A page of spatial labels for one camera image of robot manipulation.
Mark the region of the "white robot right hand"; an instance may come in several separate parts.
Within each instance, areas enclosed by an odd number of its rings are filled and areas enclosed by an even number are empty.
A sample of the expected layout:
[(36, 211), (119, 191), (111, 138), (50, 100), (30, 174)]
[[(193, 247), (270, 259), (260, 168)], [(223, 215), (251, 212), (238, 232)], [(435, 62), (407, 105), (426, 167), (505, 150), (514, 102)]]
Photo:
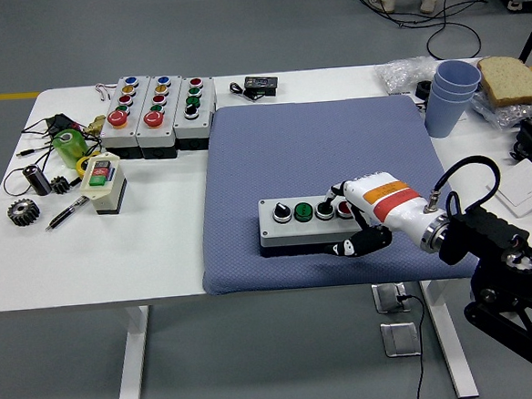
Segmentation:
[(329, 207), (338, 195), (350, 205), (361, 231), (326, 246), (324, 252), (339, 257), (364, 256), (389, 246), (396, 230), (405, 232), (425, 252), (440, 250), (448, 229), (445, 212), (390, 173), (376, 172), (337, 183), (329, 188), (324, 206)]

